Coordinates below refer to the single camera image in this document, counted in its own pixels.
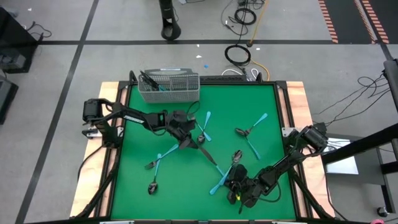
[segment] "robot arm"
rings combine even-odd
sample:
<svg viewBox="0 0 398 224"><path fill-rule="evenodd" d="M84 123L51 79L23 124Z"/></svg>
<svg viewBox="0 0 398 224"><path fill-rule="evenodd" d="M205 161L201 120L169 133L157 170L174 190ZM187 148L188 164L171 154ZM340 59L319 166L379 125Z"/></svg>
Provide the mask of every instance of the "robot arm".
<svg viewBox="0 0 398 224"><path fill-rule="evenodd" d="M255 206L257 201L261 200L261 195L266 196L272 192L275 186L277 186L278 179L282 174L286 173L288 170L292 170L294 181L296 181L304 197L307 198L318 215L324 218L332 218L317 203L293 169L294 166L298 165L306 158L319 156L327 147L327 137L317 128L307 126L301 132L296 130L292 131L285 140L285 148L288 150L288 154L273 166L261 169L254 178L249 178L247 176L248 171L241 164L231 169L228 174L228 179L225 182L225 185L229 188L227 196L229 202L234 204L237 198L240 199L241 208L239 212L241 212L243 206L248 208ZM302 149L307 146L311 146L315 152L304 155Z"/></svg>
<svg viewBox="0 0 398 224"><path fill-rule="evenodd" d="M103 105L111 112L110 114L103 116ZM178 140L180 149L185 147L198 148L192 140L190 132L195 128L195 120L188 120L187 114L184 111L173 111L170 114L167 111L143 113L128 108L121 103L113 103L106 99L90 99L85 101L83 121L96 126L98 131L103 135L103 142L107 147L118 147L121 141L116 128L111 127L108 123L113 118L122 118L141 124L154 134L157 134L155 133L156 131L164 130Z"/></svg>

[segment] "wire basket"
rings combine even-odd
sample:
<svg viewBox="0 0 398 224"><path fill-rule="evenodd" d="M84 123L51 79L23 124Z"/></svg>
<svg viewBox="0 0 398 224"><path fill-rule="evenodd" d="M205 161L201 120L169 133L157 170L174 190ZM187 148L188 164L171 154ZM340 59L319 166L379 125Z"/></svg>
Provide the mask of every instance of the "wire basket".
<svg viewBox="0 0 398 224"><path fill-rule="evenodd" d="M138 91L146 103L186 103L199 100L199 74L187 68L162 68L145 70L163 91L153 89L138 77Z"/></svg>

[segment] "gray floor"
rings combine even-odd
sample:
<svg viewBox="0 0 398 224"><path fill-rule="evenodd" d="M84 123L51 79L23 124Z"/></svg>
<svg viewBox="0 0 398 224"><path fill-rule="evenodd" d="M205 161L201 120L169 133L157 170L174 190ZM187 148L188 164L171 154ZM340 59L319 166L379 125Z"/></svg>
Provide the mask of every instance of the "gray floor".
<svg viewBox="0 0 398 224"><path fill-rule="evenodd" d="M53 32L50 40L79 40L92 0L0 0L20 10L17 20L32 21ZM236 39L220 25L228 1L180 5L175 2L183 33L180 39ZM224 15L231 15L231 6ZM161 40L157 1L99 0L88 40ZM271 0L258 39L330 40L318 1ZM83 48L60 121L51 143L26 222L68 218L76 189L76 172L86 139L81 135L83 102L97 97L101 82L126 80L130 70L189 67L200 75L219 75L234 68L224 57L227 45L86 45ZM398 57L398 45L389 45ZM76 45L41 46L29 73L9 75L19 85L6 123L0 126L0 223L14 223L47 134ZM378 45L255 45L252 57L271 72L271 80L303 81L313 114L360 88L361 76L377 78L385 61ZM231 51L239 60L244 54ZM370 105L374 98L360 98L344 115ZM330 121L349 102L342 103L315 121ZM338 121L331 133L366 136L396 123L396 109L389 94L362 115ZM386 162L391 153L382 152ZM398 184L398 177L390 182ZM350 220L369 222L383 206L381 190L330 177L332 201ZM398 201L398 192L393 192Z"/></svg>

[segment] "green table surface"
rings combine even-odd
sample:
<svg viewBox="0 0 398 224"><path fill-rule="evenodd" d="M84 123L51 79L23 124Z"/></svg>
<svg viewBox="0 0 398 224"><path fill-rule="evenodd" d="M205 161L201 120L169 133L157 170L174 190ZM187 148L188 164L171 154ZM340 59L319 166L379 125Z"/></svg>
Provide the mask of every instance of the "green table surface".
<svg viewBox="0 0 398 224"><path fill-rule="evenodd" d="M146 113L186 110L190 103L147 104L136 87L133 87L130 107ZM206 112L211 117L206 132L213 139L203 147L226 172L231 156L243 151L241 164L253 177L265 167L284 156L282 136L272 86L201 86L200 109L195 117L203 126ZM268 117L249 135L249 140L262 159L256 159L246 140L238 136L235 128L250 128L264 113ZM193 137L199 128L192 131ZM228 189L220 187L214 195L209 191L221 179L215 166L197 149L177 149L160 161L154 195L147 193L153 181L155 168L144 166L156 159L158 153L167 152L177 140L169 134L156 136L141 125L127 122L121 153L118 179L113 201L113 219L166 219L166 220L217 220L217 219L294 219L294 207L289 179L284 174L279 179L281 199L276 203L258 201L252 208L244 207L238 214L240 202L229 204ZM277 198L277 188L266 198Z"/></svg>

